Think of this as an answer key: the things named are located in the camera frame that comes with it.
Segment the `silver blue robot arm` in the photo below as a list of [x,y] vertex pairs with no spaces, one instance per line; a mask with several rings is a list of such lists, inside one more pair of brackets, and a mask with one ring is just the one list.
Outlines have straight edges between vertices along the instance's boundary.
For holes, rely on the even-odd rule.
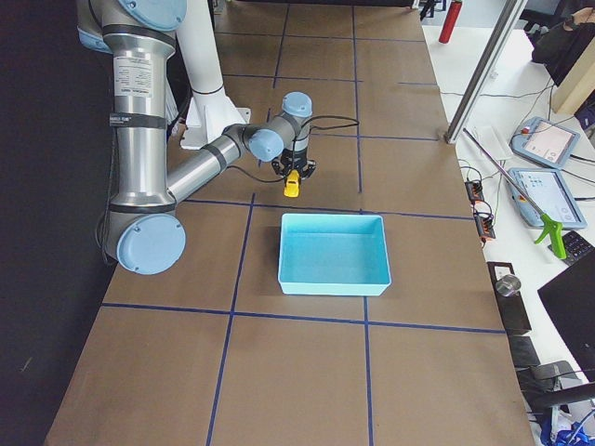
[[[245,153],[272,165],[287,196],[298,194],[315,169],[307,155],[311,99],[288,93],[269,122],[248,123],[225,92],[206,2],[81,1],[77,16],[82,45],[112,57],[119,175],[102,245],[124,269],[153,275],[173,266],[186,243],[178,203]],[[175,54],[190,82],[192,156],[169,169],[166,64]]]

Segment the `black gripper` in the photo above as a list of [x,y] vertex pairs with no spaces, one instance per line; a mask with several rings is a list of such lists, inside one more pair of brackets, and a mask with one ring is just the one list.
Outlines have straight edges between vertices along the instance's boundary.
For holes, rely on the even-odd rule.
[[279,181],[285,181],[289,175],[289,168],[299,168],[300,179],[304,180],[312,176],[317,163],[308,159],[307,149],[284,149],[279,160],[272,160],[271,167]]

